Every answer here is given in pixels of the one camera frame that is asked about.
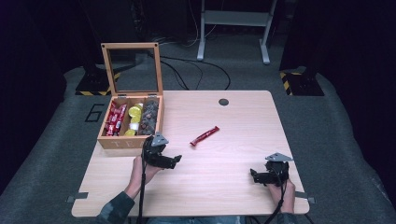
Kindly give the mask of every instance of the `black circular grommet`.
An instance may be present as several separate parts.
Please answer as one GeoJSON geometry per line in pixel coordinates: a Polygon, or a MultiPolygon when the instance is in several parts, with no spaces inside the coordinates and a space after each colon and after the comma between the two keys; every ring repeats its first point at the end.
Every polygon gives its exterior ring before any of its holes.
{"type": "Polygon", "coordinates": [[[220,100],[219,100],[219,104],[220,104],[220,105],[228,105],[228,103],[230,103],[230,102],[229,102],[227,99],[224,99],[224,98],[223,98],[223,99],[220,99],[220,100]]]}

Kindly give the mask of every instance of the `wooden box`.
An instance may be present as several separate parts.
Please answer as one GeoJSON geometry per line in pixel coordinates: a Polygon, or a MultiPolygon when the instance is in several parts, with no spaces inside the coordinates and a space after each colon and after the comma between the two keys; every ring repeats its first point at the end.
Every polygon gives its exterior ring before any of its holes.
{"type": "Polygon", "coordinates": [[[149,135],[160,132],[163,127],[163,81],[159,45],[105,43],[101,46],[112,97],[97,139],[104,149],[141,148],[149,135]],[[107,119],[112,102],[116,108],[126,105],[126,109],[118,134],[108,135],[107,119]],[[125,133],[131,129],[128,112],[136,104],[140,104],[143,110],[141,119],[137,128],[136,123],[132,125],[136,135],[126,136],[125,133]],[[149,105],[155,105],[152,107],[156,108],[154,111],[157,110],[156,114],[147,115],[151,130],[145,125],[149,123],[145,117],[149,105]]]}

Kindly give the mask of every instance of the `table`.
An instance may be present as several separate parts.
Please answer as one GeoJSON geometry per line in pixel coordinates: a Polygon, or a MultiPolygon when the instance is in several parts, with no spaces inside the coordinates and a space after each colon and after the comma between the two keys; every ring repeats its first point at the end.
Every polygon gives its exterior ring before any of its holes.
{"type": "MultiPolygon", "coordinates": [[[[266,172],[266,156],[275,152],[292,157],[269,91],[164,91],[163,136],[169,140],[163,155],[182,155],[174,170],[160,171],[146,186],[143,216],[198,217],[268,215],[275,210],[269,190],[255,184],[252,168],[266,172]],[[227,99],[228,105],[220,105],[227,99]],[[206,131],[219,131],[198,143],[190,141],[206,131]]],[[[76,199],[75,217],[95,217],[126,187],[138,149],[107,149],[96,144],[76,199]]],[[[295,163],[290,179],[304,192],[295,163]]],[[[296,198],[296,214],[309,210],[296,198]]],[[[137,216],[138,203],[130,216],[137,216]]]]}
{"type": "Polygon", "coordinates": [[[205,0],[201,2],[201,38],[199,42],[197,60],[204,59],[205,52],[205,25],[245,25],[265,27],[262,39],[260,39],[260,49],[262,51],[262,61],[264,64],[270,63],[266,42],[274,17],[277,0],[272,0],[269,12],[241,12],[241,11],[219,11],[205,10],[205,0]]]}

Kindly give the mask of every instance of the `sleeve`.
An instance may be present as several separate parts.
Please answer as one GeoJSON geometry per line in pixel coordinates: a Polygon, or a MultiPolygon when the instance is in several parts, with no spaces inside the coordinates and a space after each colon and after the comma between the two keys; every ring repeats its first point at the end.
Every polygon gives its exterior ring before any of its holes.
{"type": "Polygon", "coordinates": [[[277,224],[298,224],[297,217],[292,213],[279,213],[276,216],[277,224]]]}
{"type": "Polygon", "coordinates": [[[122,224],[133,207],[134,200],[123,191],[110,202],[105,204],[100,214],[96,217],[95,223],[122,224]]]}

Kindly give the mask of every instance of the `open box lid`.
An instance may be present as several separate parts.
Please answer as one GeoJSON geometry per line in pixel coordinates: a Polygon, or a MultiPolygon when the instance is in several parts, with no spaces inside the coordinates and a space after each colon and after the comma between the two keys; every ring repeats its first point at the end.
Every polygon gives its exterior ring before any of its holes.
{"type": "Polygon", "coordinates": [[[163,95],[158,43],[103,43],[113,96],[163,95]]]}

